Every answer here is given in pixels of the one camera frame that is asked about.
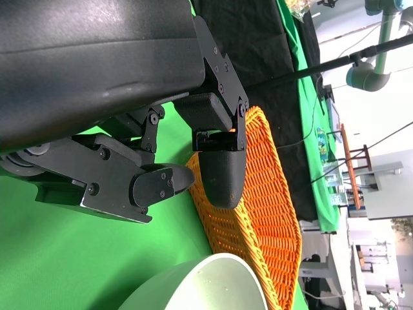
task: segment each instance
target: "woven basket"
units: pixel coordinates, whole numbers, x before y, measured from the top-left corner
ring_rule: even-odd
[[[197,154],[190,193],[214,253],[244,259],[263,287],[269,309],[292,309],[301,259],[301,235],[270,127],[258,107],[247,114],[247,171],[234,210],[213,207],[202,186]]]

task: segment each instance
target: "black fabric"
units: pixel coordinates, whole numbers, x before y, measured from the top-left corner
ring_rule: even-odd
[[[311,18],[311,12],[308,11],[304,15],[303,23],[297,19],[295,19],[295,23],[308,67],[318,66],[320,64],[320,48],[318,45],[316,29],[314,28],[314,23]],[[321,101],[323,98],[323,77],[321,76],[321,73],[317,73],[313,74],[311,78],[314,88],[318,81],[317,90]],[[324,111],[323,106],[321,106],[321,110],[323,113],[326,112]]]
[[[228,53],[244,87],[294,71],[288,37],[274,0],[194,0],[221,51]],[[303,138],[297,83],[248,92],[263,109],[276,146]],[[303,143],[278,150],[297,217],[316,220],[316,206]]]

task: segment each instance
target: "green surface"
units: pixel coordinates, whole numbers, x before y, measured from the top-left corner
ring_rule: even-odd
[[[296,58],[296,70],[305,69],[307,68],[307,61],[305,59],[294,20],[289,13],[288,7],[284,0],[279,0],[277,3],[281,12],[283,24],[288,34],[292,55]],[[310,177],[311,180],[315,180],[323,175],[323,167],[318,151],[318,140],[316,133],[317,127],[323,129],[325,132],[331,132],[332,130],[330,130],[330,125],[328,122],[327,106],[323,100],[321,103],[325,111],[325,115],[323,115],[311,77],[306,77],[298,81],[298,91],[300,98],[303,136],[306,136],[310,130],[313,132],[313,134],[305,140],[305,149],[307,152]],[[314,104],[316,104],[316,109],[314,113],[314,126],[312,127],[312,112]],[[328,138],[329,148],[334,152],[336,148],[334,138],[331,134],[328,135]],[[336,231],[339,225],[339,209],[337,206],[331,205],[330,203],[330,189],[327,187],[325,179],[322,178],[321,180],[313,183],[312,189],[321,230],[324,232]]]
[[[184,163],[190,129],[164,107],[156,160]],[[1,309],[117,309],[155,274],[211,254],[188,192],[152,206],[148,225],[34,202],[36,192],[0,177]],[[294,309],[306,308],[299,292]]]

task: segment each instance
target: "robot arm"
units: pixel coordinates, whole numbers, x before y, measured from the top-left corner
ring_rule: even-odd
[[[187,0],[3,1],[0,25],[0,167],[36,184],[36,200],[148,223],[150,205],[194,182],[154,163],[173,101],[208,199],[236,207],[248,98]],[[111,136],[76,135],[94,125]]]
[[[383,13],[379,44],[397,39],[401,20],[407,23],[413,21],[413,1],[411,0],[366,0],[365,7],[368,15]],[[348,71],[347,84],[369,92],[383,88],[390,79],[391,73],[388,69],[387,56],[388,52],[378,54],[375,67],[368,61],[358,62]]]

